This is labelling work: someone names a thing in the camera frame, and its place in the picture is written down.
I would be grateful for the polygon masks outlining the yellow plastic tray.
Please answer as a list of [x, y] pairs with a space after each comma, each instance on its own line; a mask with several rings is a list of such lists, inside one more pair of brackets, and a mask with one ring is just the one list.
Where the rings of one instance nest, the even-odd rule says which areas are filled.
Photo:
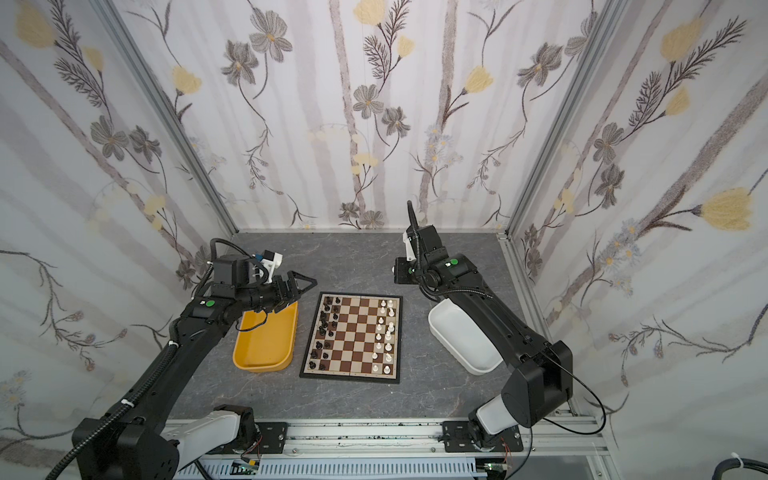
[[298, 325], [298, 303], [279, 313], [245, 312], [241, 318], [232, 360], [251, 373], [287, 368], [293, 359]]

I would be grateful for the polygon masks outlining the brown folding chess board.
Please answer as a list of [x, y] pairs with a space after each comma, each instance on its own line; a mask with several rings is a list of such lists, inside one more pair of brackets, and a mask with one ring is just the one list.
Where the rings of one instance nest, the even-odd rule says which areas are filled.
[[322, 292], [299, 376], [398, 384], [403, 298]]

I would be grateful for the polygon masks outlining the white plastic tray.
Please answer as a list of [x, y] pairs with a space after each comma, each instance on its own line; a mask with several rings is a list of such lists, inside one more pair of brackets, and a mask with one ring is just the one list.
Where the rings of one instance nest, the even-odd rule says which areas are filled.
[[432, 335], [469, 374], [482, 376], [502, 364], [493, 343], [450, 299], [430, 310], [428, 323]]

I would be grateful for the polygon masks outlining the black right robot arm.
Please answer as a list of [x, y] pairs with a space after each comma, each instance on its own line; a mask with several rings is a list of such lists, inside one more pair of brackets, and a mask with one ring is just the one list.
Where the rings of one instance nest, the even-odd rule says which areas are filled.
[[431, 299], [461, 309], [500, 354], [510, 376], [501, 393], [469, 415], [476, 442], [514, 427], [530, 428], [572, 398], [573, 355], [531, 329], [492, 292], [465, 255], [451, 256], [436, 229], [413, 223], [404, 232], [408, 254], [394, 265], [394, 282], [419, 287]]

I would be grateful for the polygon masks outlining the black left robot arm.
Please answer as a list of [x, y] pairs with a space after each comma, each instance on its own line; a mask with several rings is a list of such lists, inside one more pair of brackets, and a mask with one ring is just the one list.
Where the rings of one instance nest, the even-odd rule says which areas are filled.
[[84, 479], [173, 478], [186, 462], [180, 442], [162, 432], [199, 365], [244, 313], [278, 313], [316, 285], [316, 279], [295, 271], [271, 275], [256, 255], [212, 258], [158, 356], [103, 416], [81, 421], [71, 450], [49, 478], [71, 463]]

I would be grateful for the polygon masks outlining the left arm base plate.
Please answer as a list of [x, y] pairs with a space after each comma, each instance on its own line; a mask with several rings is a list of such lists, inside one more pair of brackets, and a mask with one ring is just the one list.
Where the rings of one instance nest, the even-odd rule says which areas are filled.
[[287, 440], [287, 422], [263, 422], [255, 424], [256, 440], [252, 453], [259, 455], [280, 455], [284, 451]]

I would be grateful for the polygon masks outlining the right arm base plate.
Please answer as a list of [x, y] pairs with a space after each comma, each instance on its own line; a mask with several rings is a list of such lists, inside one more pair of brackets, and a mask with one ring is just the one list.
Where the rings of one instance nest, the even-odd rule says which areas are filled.
[[524, 450], [522, 435], [517, 426], [497, 434], [488, 434], [477, 422], [446, 420], [441, 423], [438, 441], [446, 453], [505, 453]]

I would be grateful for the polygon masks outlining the aluminium mounting rail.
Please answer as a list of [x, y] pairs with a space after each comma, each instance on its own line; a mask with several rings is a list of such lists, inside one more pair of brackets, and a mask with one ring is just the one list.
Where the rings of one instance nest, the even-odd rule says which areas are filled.
[[521, 428], [505, 440], [506, 445], [491, 451], [473, 448], [470, 452], [445, 449], [443, 418], [392, 419], [287, 419], [283, 451], [269, 454], [260, 445], [245, 457], [305, 460], [319, 458], [440, 458], [489, 457], [517, 461], [527, 452], [535, 457], [608, 457], [609, 442], [597, 436], [568, 433], [549, 422], [537, 424], [532, 433]]

